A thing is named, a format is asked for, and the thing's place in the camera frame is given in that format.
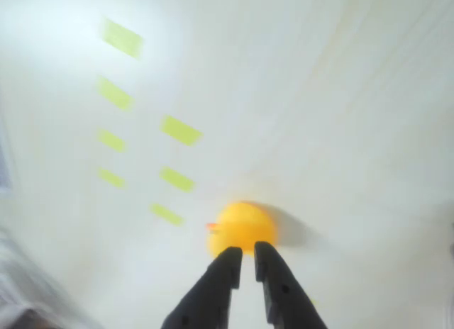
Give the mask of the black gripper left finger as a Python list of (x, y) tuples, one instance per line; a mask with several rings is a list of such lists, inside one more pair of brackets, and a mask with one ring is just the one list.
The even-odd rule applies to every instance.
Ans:
[(228, 247), (166, 317), (164, 329), (228, 327), (231, 292), (240, 285), (243, 251)]

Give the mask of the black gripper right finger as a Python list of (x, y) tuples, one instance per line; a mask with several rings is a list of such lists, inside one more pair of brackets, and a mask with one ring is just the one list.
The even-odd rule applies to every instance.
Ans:
[(254, 258), (255, 278), (263, 285), (269, 324), (284, 329), (327, 329), (291, 269), (270, 243), (256, 242)]

